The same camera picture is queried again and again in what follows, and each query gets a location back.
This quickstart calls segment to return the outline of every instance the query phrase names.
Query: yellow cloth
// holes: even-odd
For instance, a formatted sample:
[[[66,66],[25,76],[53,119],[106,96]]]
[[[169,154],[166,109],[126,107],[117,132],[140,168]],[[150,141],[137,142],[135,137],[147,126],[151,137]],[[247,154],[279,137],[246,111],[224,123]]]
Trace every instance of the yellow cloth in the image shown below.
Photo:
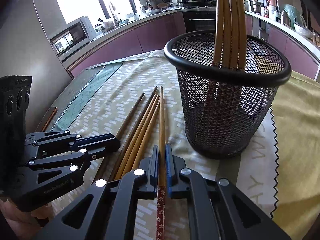
[[[320,84],[292,72],[272,109],[280,165],[274,221],[301,240],[320,212]]]

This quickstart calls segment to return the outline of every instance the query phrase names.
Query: oven handle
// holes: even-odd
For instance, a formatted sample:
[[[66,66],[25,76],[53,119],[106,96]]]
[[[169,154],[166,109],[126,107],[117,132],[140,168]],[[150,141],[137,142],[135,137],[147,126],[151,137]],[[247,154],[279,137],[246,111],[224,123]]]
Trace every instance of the oven handle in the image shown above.
[[[188,19],[188,21],[215,21],[214,19]]]

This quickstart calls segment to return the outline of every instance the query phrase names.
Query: black oven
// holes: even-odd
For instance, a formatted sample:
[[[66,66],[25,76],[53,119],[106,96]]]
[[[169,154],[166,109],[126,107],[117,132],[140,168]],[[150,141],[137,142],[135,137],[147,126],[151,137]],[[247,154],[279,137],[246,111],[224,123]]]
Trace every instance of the black oven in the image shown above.
[[[193,11],[184,11],[183,18],[187,32],[216,29],[216,10],[198,8]]]

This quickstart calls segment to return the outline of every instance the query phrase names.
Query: basket rim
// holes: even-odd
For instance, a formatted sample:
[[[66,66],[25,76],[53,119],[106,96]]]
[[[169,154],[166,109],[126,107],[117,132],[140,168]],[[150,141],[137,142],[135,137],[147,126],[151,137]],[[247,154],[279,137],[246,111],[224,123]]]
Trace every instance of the basket rim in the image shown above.
[[[205,66],[183,59],[182,57],[179,57],[172,52],[172,46],[179,40],[198,34],[211,33],[215,34],[215,31],[201,30],[179,35],[167,42],[167,44],[164,46],[164,55],[168,59],[168,61],[171,64],[173,64],[176,68],[183,70],[187,73],[200,76],[205,79],[214,79],[218,82],[229,83],[237,86],[278,87],[280,85],[285,84],[289,80],[291,76],[291,66],[288,59],[271,44],[251,35],[247,35],[247,39],[253,40],[272,49],[275,53],[279,55],[279,57],[281,57],[281,59],[284,62],[284,69],[281,72],[273,74],[257,74],[229,70],[228,68]]]

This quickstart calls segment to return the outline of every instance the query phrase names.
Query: gray stripe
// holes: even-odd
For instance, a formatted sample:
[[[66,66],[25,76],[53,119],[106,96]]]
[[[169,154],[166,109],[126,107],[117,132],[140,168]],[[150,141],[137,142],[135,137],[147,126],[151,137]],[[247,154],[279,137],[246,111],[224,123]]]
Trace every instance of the gray stripe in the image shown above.
[[[226,178],[236,185],[238,172],[240,168],[241,155],[237,155],[230,159],[220,160],[216,181],[221,178]]]

